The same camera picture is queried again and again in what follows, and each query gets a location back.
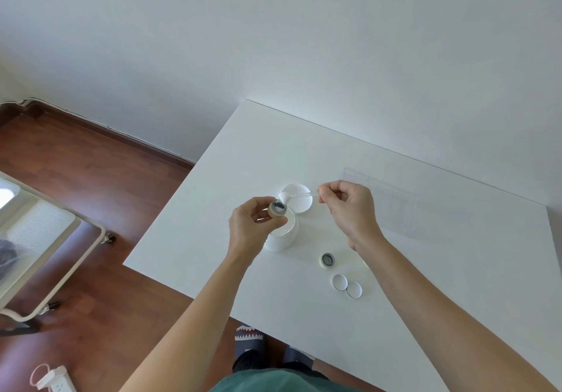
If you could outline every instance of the baseboard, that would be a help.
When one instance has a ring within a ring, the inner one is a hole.
[[[105,137],[115,141],[124,143],[131,147],[137,148],[147,154],[156,156],[162,160],[168,161],[171,164],[191,170],[195,163],[189,161],[177,154],[170,153],[157,146],[150,145],[142,140],[136,139],[128,134],[117,132],[107,126],[102,126],[87,118],[75,115],[72,112],[65,111],[59,107],[48,104],[41,100],[27,99],[22,104],[9,103],[0,105],[0,126],[23,114],[31,118],[39,118],[43,114],[48,114],[56,117],[67,123],[75,124],[76,126],[83,127],[92,132],[102,134]]]

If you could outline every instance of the power strip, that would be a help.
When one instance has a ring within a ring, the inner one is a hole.
[[[65,366],[49,370],[49,372],[45,374],[36,384],[32,383],[32,379],[29,380],[30,384],[35,386],[38,390],[49,388],[49,392],[76,392],[76,388],[74,388],[74,384],[72,383],[72,380],[70,380],[70,376],[68,375]]]

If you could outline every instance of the reddish brown floor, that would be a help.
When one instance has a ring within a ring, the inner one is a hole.
[[[59,291],[56,300],[62,306],[40,317],[41,332],[0,338],[1,390],[31,391],[32,369],[48,362],[64,364],[80,392],[118,391],[191,302],[123,266],[189,171],[47,114],[38,119],[20,115],[0,127],[0,170],[117,235],[113,244],[99,246]],[[94,228],[82,225],[8,307],[33,309],[95,235]],[[205,389],[230,373],[236,326],[230,319]],[[275,340],[270,345],[278,359],[284,345]],[[348,386],[380,390],[325,363],[316,368]]]

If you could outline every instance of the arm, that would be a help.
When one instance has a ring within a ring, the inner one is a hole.
[[[255,197],[233,211],[226,258],[121,392],[201,390],[246,269],[268,234],[287,222],[267,214],[273,200]]]
[[[336,224],[376,276],[385,295],[451,392],[556,392],[533,366],[435,287],[383,236],[364,186],[319,188]]]

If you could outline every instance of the green shirt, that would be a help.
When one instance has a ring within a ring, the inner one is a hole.
[[[357,392],[326,379],[297,371],[268,368],[243,370],[222,379],[212,392]]]

